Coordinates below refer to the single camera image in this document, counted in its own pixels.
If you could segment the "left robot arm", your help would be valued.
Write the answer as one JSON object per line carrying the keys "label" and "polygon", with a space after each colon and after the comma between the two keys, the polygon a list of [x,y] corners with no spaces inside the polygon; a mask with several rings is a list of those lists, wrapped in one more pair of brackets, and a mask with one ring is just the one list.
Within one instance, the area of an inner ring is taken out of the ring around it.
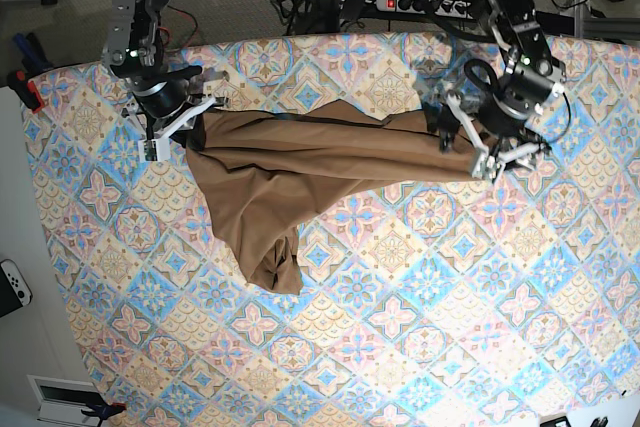
{"label": "left robot arm", "polygon": [[496,182],[506,170],[534,169],[553,143],[528,123],[567,94],[565,65],[551,53],[533,0],[419,1],[426,17],[451,37],[496,45],[504,64],[498,74],[485,60],[467,60],[464,77],[480,96],[466,98],[450,88],[438,110],[423,108],[441,151],[451,150],[463,131],[473,147],[472,178]]}

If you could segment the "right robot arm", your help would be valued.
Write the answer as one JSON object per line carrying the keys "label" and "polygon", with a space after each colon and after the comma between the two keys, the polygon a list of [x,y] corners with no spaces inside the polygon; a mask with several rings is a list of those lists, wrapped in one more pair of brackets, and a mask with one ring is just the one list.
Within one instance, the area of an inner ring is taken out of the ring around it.
{"label": "right robot arm", "polygon": [[204,100],[189,92],[190,81],[203,73],[197,65],[171,71],[164,62],[161,12],[169,0],[112,0],[103,61],[125,81],[133,105],[122,110],[139,135],[136,152],[142,162],[170,157],[176,142],[193,151],[205,147],[203,115],[226,100]]}

